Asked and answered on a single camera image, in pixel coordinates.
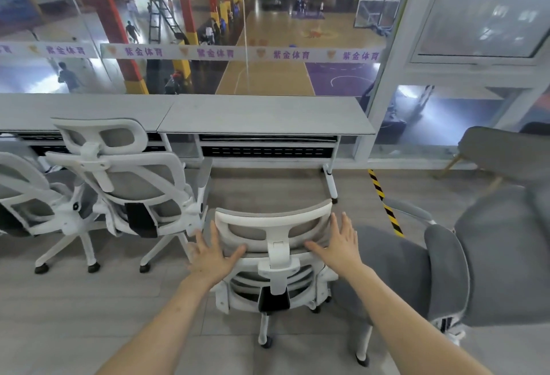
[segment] purple court area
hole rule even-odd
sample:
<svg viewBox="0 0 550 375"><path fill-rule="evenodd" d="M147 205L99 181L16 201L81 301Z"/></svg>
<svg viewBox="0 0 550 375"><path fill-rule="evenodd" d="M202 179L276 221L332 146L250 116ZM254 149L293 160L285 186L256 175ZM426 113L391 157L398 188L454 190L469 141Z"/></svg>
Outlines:
<svg viewBox="0 0 550 375"><path fill-rule="evenodd" d="M376 80L373 64L306 63L316 96L361 96Z"/></svg>
<svg viewBox="0 0 550 375"><path fill-rule="evenodd" d="M320 11L292 11L293 19L324 19L325 16Z"/></svg>

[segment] striped floor tape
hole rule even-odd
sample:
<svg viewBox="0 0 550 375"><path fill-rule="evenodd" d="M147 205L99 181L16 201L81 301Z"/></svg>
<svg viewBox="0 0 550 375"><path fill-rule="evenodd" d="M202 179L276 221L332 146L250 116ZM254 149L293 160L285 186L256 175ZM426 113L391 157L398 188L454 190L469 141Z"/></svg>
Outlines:
<svg viewBox="0 0 550 375"><path fill-rule="evenodd" d="M378 182L378 178L376 178L376 174L373 170L368 170L368 175L371 176L372 183L375 185L376 193L378 194L378 197L380 197L380 200L382 204L384 204L384 192L382 191L382 187L380 186L380 183ZM397 222L397 219L395 217L395 214L393 214L393 210L390 209L387 205L384 204L384 210L386 210L386 214L389 217L389 221L392 223L393 231L397 236L400 236L402 238L405 237L403 234L403 231L401 230L401 227L399 226L399 223Z"/></svg>

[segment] white table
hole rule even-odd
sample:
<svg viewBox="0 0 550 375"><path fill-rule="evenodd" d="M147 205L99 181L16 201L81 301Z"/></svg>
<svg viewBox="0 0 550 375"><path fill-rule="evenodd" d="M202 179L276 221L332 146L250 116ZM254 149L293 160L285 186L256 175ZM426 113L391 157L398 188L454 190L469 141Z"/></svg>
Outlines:
<svg viewBox="0 0 550 375"><path fill-rule="evenodd" d="M51 117L65 119L136 119L154 132L176 96L147 94L0 94L0 130L57 130Z"/></svg>
<svg viewBox="0 0 550 375"><path fill-rule="evenodd" d="M333 203L338 192L332 176L344 135L376 132L355 97L232 96L181 94L162 120L166 134L336 135L331 159L323 165Z"/></svg>

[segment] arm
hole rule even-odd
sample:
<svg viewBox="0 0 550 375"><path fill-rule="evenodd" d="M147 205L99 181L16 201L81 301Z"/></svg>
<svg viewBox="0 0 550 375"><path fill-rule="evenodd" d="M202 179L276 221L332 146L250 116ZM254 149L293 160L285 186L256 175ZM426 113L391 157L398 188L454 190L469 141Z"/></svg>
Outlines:
<svg viewBox="0 0 550 375"><path fill-rule="evenodd" d="M311 241L306 242L306 247L357 292L399 371L403 375L490 375L488 369L448 340L361 262L357 232L345 213L342 223L339 230L333 213L329 247L322 248Z"/></svg>
<svg viewBox="0 0 550 375"><path fill-rule="evenodd" d="M180 284L164 309L131 341L122 346L96 375L169 375L178 365L183 344L199 304L206 293L225 278L246 251L240 246L224 258L218 229L210 222L212 246L198 233L191 274Z"/></svg>

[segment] yellow column base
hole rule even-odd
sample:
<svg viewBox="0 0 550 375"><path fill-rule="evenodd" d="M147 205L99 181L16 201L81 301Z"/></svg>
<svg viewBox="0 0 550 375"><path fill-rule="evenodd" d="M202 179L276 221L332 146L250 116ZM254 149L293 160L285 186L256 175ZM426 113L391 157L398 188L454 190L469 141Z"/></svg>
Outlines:
<svg viewBox="0 0 550 375"><path fill-rule="evenodd" d="M218 12L216 12L216 11L211 11L211 12L210 12L210 17L211 17L212 19L214 19L214 20L216 21L216 23L218 24L218 26L219 26L219 15L218 15Z"/></svg>
<svg viewBox="0 0 550 375"><path fill-rule="evenodd" d="M221 18L223 20L225 20L225 22L227 22L229 20L227 11L228 11L227 2L220 2L220 4L219 4L219 15L221 16Z"/></svg>
<svg viewBox="0 0 550 375"><path fill-rule="evenodd" d="M185 35L187 36L187 39L189 39L189 45L199 44L199 37L197 36L197 32L186 32Z"/></svg>
<svg viewBox="0 0 550 375"><path fill-rule="evenodd" d="M186 59L173 59L172 64L174 64L174 71L179 71L183 74L183 78L189 78L191 75L191 67L189 66L189 61Z"/></svg>
<svg viewBox="0 0 550 375"><path fill-rule="evenodd" d="M139 81L125 81L124 85L126 86L127 94L149 94L145 80L143 79Z"/></svg>

